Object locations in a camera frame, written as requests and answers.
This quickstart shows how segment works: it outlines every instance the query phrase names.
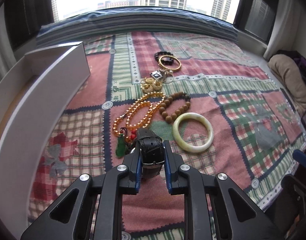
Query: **bed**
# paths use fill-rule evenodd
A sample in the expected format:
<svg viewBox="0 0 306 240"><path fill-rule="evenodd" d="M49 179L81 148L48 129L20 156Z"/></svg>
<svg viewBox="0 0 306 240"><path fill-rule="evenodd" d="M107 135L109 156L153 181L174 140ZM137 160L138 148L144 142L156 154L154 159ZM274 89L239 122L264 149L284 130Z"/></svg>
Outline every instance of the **bed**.
<svg viewBox="0 0 306 240"><path fill-rule="evenodd" d="M306 147L300 119L275 82L233 41L137 31L93 36L84 45L91 75L45 146L29 200L30 223L81 174L101 175L122 163L115 155L112 123L143 95L141 79L157 70L158 51L170 51L182 62L162 92L188 93L188 111L206 117L214 129L211 147L192 155L178 147L172 125L158 113L152 117L149 128L170 140L186 164L210 175L228 174L262 210L281 191L282 177L296 171L292 153ZM182 104L175 101L170 111ZM192 145L202 145L207 138L205 128L194 121L183 122L180 134ZM183 221L183 196L169 195L163 169L142 182L138 195L123 197L123 228L134 238L181 239Z"/></svg>

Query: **brown wooden bead bracelet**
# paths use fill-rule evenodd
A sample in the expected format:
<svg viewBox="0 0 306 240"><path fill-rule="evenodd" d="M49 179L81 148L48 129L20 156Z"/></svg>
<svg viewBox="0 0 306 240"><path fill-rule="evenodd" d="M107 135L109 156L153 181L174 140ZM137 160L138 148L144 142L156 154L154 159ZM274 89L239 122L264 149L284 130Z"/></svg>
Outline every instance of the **brown wooden bead bracelet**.
<svg viewBox="0 0 306 240"><path fill-rule="evenodd" d="M184 99L186 102L183 106L179 107L179 109L175 110L175 112L171 115L169 115L165 109L174 101L177 99ZM165 119L167 123L172 123L183 114L189 107L191 106L190 103L191 97L185 93L185 92L176 92L172 95L170 95L167 99L164 100L163 103L160 104L159 112L162 115L162 117Z"/></svg>

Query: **silver pendant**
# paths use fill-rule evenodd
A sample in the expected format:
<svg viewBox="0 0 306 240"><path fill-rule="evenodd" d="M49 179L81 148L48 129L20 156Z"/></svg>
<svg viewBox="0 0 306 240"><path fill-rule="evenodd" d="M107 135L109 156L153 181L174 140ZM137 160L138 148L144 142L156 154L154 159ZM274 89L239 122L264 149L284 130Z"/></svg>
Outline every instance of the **silver pendant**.
<svg viewBox="0 0 306 240"><path fill-rule="evenodd" d="M163 75L162 75L161 72L158 71L158 70L152 72L150 75L151 75L151 77L154 78L155 80L160 80L160 79L163 78Z"/></svg>

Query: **wall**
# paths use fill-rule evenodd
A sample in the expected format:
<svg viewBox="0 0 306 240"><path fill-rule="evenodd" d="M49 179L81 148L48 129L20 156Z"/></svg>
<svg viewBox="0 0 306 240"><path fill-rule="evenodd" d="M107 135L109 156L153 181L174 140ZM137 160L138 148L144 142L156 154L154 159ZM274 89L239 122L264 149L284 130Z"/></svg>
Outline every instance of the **wall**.
<svg viewBox="0 0 306 240"><path fill-rule="evenodd" d="M297 50L306 58L306 13L301 10L295 41L292 50Z"/></svg>

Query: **amber bead necklace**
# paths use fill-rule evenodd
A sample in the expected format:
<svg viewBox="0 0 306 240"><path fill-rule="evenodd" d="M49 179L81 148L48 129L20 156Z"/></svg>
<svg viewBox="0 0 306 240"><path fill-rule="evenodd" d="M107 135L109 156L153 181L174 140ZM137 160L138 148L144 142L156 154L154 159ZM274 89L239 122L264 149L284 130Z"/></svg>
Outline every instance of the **amber bead necklace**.
<svg viewBox="0 0 306 240"><path fill-rule="evenodd" d="M152 97L162 97L162 99L158 101L158 103L155 106L153 106L151 102L146 101L148 98L152 98ZM120 131L118 130L117 126L126 116L127 116L126 128L128 130L133 130L133 129L137 129L140 127L143 127L143 128L148 127L151 123L152 115L155 113L155 111L159 109L160 104L164 101L164 99L165 99L165 95L162 92L151 92L151 93L145 94L140 99L136 100L135 103L133 103L132 106L129 107L129 109L123 115L116 118L116 120L114 121L113 132L115 136L118 137L120 135ZM138 122L137 124L130 124L130 121L133 118L133 116L136 114L136 112L145 106L148 106L149 110L147 111L143 119L140 120L140 122ZM125 140L129 142L130 138L127 136Z"/></svg>

